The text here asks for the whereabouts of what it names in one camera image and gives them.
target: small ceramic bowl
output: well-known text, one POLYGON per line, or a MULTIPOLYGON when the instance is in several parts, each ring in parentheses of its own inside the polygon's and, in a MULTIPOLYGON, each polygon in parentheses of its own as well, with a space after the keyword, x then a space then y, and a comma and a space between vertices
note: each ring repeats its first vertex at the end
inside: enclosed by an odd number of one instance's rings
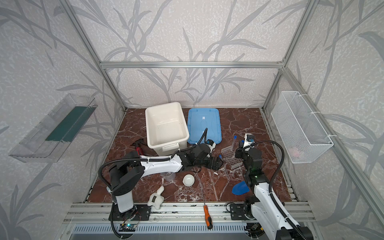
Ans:
POLYGON ((190 187, 193 185, 193 183, 195 183, 195 178, 190 174, 185 175, 183 178, 183 184, 187 187, 190 187))

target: clear plastic cup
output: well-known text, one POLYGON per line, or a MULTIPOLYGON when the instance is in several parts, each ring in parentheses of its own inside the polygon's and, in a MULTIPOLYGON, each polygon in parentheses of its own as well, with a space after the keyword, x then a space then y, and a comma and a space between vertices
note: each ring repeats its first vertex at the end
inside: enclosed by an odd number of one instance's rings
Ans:
POLYGON ((176 173, 174 173, 174 172, 162 172, 162 173, 160 173, 160 176, 162 176, 166 181, 171 182, 175 179, 176 173))

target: red marble tabletop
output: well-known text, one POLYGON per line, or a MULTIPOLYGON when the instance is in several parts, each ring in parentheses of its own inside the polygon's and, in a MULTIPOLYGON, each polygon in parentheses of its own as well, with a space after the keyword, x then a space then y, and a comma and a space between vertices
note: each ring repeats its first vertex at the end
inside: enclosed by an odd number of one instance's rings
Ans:
MULTIPOLYGON (((183 109, 186 120, 188 118, 188 110, 187 108, 183 109)), ((216 145, 212 153, 214 157, 219 156, 223 148, 232 144, 234 135, 237 135, 238 139, 243 139, 245 133, 252 133, 258 141, 270 139, 260 109, 220 108, 218 110, 220 113, 222 141, 216 145)), ((128 152, 134 151, 134 147, 131 144, 139 138, 144 138, 146 142, 145 109, 128 109, 106 161, 124 157, 128 152)), ((263 153, 263 171, 270 179, 278 166, 273 147, 269 143, 261 143, 256 147, 263 153)), ((147 146, 142 146, 142 148, 145 155, 156 155, 156 152, 147 146)), ((149 196, 161 185, 164 186, 162 195, 166 202, 202 201, 202 190, 199 182, 202 183, 206 202, 244 201, 246 196, 252 195, 252 192, 234 195, 232 194, 232 187, 243 181, 245 168, 241 166, 231 170, 231 165, 241 162, 241 160, 235 159, 231 152, 223 152, 222 155, 225 167, 216 172, 206 168, 202 168, 199 173, 178 172, 175 179, 171 182, 163 180, 160 174, 143 177, 133 189, 134 202, 147 202, 149 196), (186 174, 192 174, 195 177, 195 183, 191 187, 186 187, 182 183, 183 177, 186 174)), ((104 169, 104 175, 109 180, 108 167, 104 169)), ((272 186, 282 202, 291 201, 281 172, 272 186)), ((92 188, 88 202, 111 202, 111 195, 107 193, 106 186, 99 179, 92 188)))

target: blue lid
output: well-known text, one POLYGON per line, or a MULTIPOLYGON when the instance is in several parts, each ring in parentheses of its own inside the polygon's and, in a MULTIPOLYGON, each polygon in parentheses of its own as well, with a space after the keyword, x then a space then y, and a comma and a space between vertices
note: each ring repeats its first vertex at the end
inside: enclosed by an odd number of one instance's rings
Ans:
POLYGON ((219 144, 221 138, 220 116, 216 108, 191 108, 188 112, 188 143, 197 143, 206 128, 207 139, 212 139, 219 144))

